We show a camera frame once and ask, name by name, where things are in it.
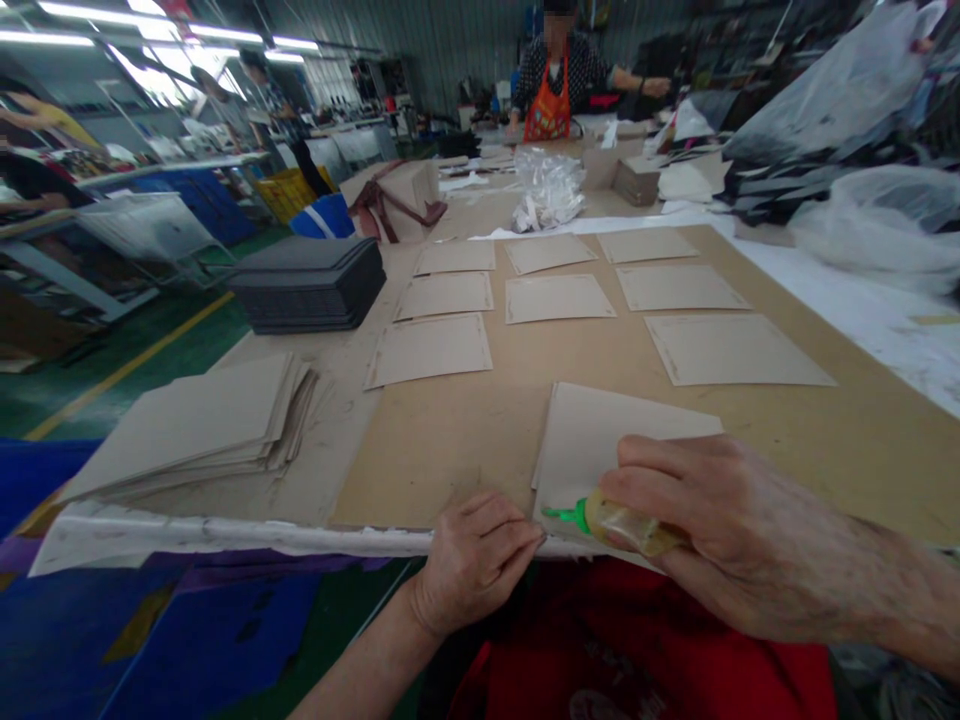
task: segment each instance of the plastic bag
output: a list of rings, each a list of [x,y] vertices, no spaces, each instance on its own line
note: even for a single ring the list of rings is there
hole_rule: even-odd
[[[830,200],[807,203],[788,227],[797,247],[830,265],[943,295],[960,280],[960,233],[935,233],[958,206],[957,176],[886,165],[840,178]]]
[[[919,19],[912,2],[878,6],[744,125],[724,154],[766,165],[869,132],[906,106],[923,78],[910,51]]]
[[[540,148],[517,150],[523,197],[513,212],[515,232],[539,232],[566,225],[586,206],[580,186],[586,173],[579,160],[548,155]]]

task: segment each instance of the yellow floor line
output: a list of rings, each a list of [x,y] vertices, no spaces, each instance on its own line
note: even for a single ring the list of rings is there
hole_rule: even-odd
[[[234,297],[233,293],[228,292],[226,295],[223,295],[218,300],[214,301],[213,303],[205,307],[203,310],[198,312],[192,318],[187,320],[183,325],[178,327],[176,330],[171,332],[166,337],[162,338],[161,340],[158,340],[154,345],[144,350],[142,353],[137,355],[137,357],[135,357],[133,360],[131,360],[126,365],[121,367],[119,370],[114,372],[112,375],[110,375],[106,379],[94,385],[92,388],[87,390],[83,395],[78,397],[69,405],[63,407],[54,415],[51,415],[50,417],[48,417],[42,423],[37,425],[37,427],[35,427],[26,435],[24,435],[23,439],[31,440],[31,441],[43,440],[43,438],[45,438],[47,435],[49,435],[54,430],[56,430],[57,427],[59,427],[64,420],[67,420],[68,418],[78,413],[80,410],[83,410],[83,408],[85,408],[87,405],[92,403],[98,397],[103,395],[103,393],[105,393],[107,390],[112,388],[114,385],[116,385],[118,382],[123,380],[125,377],[130,375],[130,373],[132,373],[134,370],[136,370],[145,362],[147,362],[147,360],[155,356],[165,347],[167,347],[168,345],[176,341],[178,338],[190,332],[190,330],[195,328],[201,322],[203,322],[208,317],[213,315],[217,310],[219,310],[228,302],[233,300],[233,297]]]

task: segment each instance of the red cloth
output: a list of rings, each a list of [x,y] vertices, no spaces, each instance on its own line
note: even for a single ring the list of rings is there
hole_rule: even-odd
[[[836,720],[822,646],[751,640],[673,581],[612,558],[541,567],[452,719]]]

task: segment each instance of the glue bottle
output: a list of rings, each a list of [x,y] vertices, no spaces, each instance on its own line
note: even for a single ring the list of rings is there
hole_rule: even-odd
[[[658,557],[689,544],[689,538],[679,528],[668,527],[608,500],[600,490],[594,490],[572,510],[543,508],[542,512],[545,517],[576,523],[581,532],[607,547],[645,557]]]

